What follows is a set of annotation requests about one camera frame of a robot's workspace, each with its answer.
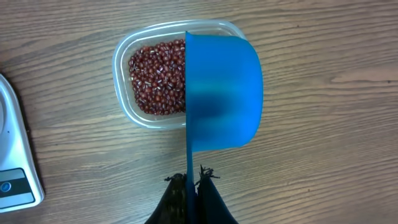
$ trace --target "clear plastic container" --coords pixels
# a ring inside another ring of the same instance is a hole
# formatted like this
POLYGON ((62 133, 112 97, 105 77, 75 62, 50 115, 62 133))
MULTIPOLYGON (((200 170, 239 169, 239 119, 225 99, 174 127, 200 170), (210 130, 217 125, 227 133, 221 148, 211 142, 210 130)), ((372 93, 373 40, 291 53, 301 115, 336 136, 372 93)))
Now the clear plastic container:
POLYGON ((125 36, 113 54, 113 81, 120 107, 126 116, 139 126, 154 129, 175 129, 185 126, 185 113, 155 116, 140 110, 135 102, 128 65, 134 52, 144 45, 184 39, 185 31, 191 34, 233 35, 246 39, 235 25, 219 20, 167 22, 139 29, 125 36))

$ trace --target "adzuki bean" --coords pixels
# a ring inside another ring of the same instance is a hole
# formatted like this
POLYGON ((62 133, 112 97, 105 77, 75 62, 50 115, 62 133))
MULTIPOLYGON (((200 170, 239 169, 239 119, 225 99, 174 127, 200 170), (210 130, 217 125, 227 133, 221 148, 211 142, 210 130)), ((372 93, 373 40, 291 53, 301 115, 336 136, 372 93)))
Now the adzuki bean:
POLYGON ((144 46, 131 56, 134 97, 147 114, 185 112, 185 40, 144 46))

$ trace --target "digital kitchen scale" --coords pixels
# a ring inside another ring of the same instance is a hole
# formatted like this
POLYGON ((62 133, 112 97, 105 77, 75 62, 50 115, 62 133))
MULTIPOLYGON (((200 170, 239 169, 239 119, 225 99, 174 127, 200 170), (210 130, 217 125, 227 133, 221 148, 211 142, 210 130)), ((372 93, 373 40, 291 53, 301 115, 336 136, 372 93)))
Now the digital kitchen scale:
POLYGON ((0 213, 43 199, 17 96, 0 74, 0 213))

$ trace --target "wooden table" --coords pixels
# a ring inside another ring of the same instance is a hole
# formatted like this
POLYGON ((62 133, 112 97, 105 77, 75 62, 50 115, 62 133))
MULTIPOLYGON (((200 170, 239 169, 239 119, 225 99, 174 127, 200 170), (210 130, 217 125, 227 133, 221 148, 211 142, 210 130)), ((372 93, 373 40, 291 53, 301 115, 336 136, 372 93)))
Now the wooden table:
POLYGON ((0 223, 143 223, 185 171, 185 130, 131 123, 111 58, 134 29, 236 24, 257 50, 264 111, 240 149, 195 154, 240 223, 398 222, 397 1, 1 1, 14 84, 46 198, 0 223))

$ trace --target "scale button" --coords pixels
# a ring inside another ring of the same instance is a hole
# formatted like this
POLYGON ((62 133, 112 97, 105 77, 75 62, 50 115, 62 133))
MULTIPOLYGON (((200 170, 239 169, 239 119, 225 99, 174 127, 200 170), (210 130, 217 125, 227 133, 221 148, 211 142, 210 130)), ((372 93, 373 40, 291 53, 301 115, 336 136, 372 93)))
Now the scale button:
POLYGON ((1 185, 1 187, 0 187, 0 190, 1 190, 2 192, 8 192, 8 191, 10 191, 10 190, 11 190, 11 184, 10 184, 10 182, 4 182, 4 183, 2 183, 2 185, 1 185))

